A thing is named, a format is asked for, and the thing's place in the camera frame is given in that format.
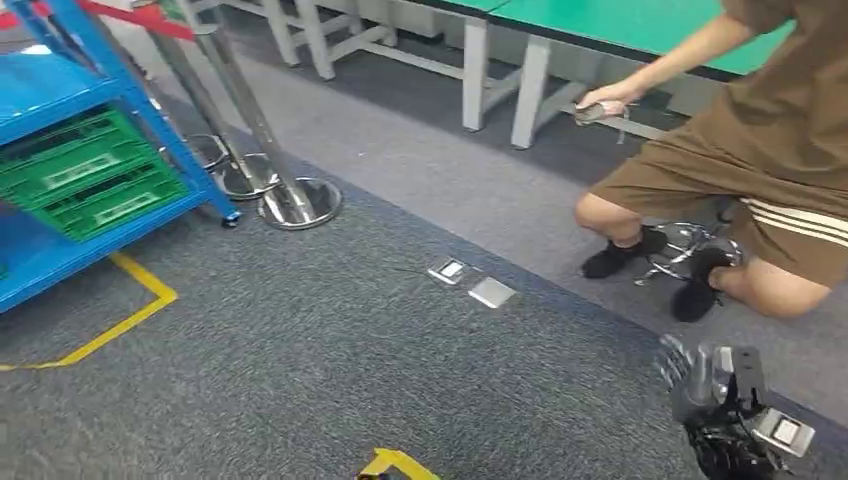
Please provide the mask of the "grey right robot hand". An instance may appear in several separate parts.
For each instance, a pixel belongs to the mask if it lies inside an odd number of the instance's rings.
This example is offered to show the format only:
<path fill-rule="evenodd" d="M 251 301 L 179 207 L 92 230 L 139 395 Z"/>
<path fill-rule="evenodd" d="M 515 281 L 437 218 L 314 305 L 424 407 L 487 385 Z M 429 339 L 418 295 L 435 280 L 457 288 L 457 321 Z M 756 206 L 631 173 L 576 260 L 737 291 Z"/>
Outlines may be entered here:
<path fill-rule="evenodd" d="M 677 337 L 663 335 L 654 366 L 670 394 L 672 418 L 687 424 L 719 405 L 714 391 L 714 345 L 700 343 L 692 348 Z"/>

